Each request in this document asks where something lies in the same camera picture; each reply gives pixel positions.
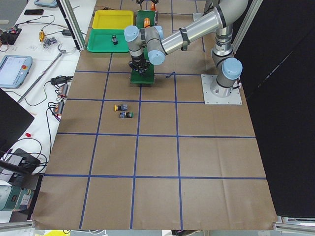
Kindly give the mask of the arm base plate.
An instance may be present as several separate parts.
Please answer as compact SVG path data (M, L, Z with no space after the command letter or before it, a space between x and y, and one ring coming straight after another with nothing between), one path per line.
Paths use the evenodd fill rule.
M230 88L217 83L217 75L201 74L204 104L206 105L242 105L240 89L235 82Z
M208 17L206 15L203 16L203 13L193 14L193 31L205 31L208 28Z

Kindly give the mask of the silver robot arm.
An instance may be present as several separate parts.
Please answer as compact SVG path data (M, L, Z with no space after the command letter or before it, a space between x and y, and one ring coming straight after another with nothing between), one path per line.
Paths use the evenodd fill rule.
M209 11L168 37L164 37L161 26L126 27L124 37L131 56L130 68L144 75L150 65L161 65L167 55L178 49L186 51L192 42L215 32L216 42L211 56L218 75L211 83L210 90L217 97L230 96L237 89L234 84L243 70L242 63L232 54L232 25L244 13L247 5L246 0L208 0L206 6L211 7Z

